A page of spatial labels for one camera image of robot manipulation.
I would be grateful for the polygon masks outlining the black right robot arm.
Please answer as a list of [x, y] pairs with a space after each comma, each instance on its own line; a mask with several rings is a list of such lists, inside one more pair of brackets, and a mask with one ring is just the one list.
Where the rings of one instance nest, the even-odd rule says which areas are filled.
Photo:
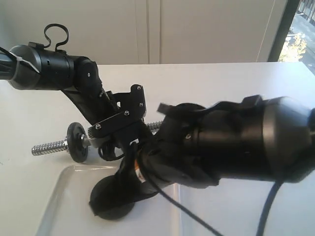
[[160, 104], [158, 132], [133, 146], [115, 176], [121, 204], [174, 183], [216, 186], [223, 178], [299, 182], [315, 168], [315, 111], [289, 97], [211, 107]]

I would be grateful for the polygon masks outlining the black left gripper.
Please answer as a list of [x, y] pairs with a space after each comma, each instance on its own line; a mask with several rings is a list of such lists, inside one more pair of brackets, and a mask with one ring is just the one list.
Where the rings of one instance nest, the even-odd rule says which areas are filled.
[[130, 143], [135, 140], [142, 142], [158, 131], [158, 122], [144, 123], [139, 120], [127, 127], [115, 131], [109, 141], [98, 148], [98, 155], [105, 161], [116, 161], [125, 157]]

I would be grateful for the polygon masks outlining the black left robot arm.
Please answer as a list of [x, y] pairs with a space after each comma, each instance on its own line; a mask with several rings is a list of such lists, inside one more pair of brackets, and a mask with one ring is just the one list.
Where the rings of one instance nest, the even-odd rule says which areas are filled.
[[41, 44], [18, 45], [0, 51], [0, 78], [18, 90], [59, 90], [90, 123], [88, 130], [71, 123], [62, 141], [36, 145], [34, 156], [67, 151], [77, 163], [87, 160], [89, 147], [106, 161], [118, 160], [134, 140], [156, 133], [161, 123], [145, 123], [146, 103], [141, 85], [129, 92], [105, 91], [97, 64], [84, 56], [45, 50]]

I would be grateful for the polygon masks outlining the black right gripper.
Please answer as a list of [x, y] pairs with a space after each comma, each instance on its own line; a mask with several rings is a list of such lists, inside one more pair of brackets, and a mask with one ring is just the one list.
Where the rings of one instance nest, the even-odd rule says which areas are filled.
[[158, 148], [131, 146], [115, 173], [115, 200], [133, 204], [158, 194], [170, 199], [164, 189], [175, 183], [196, 188], [197, 168]]

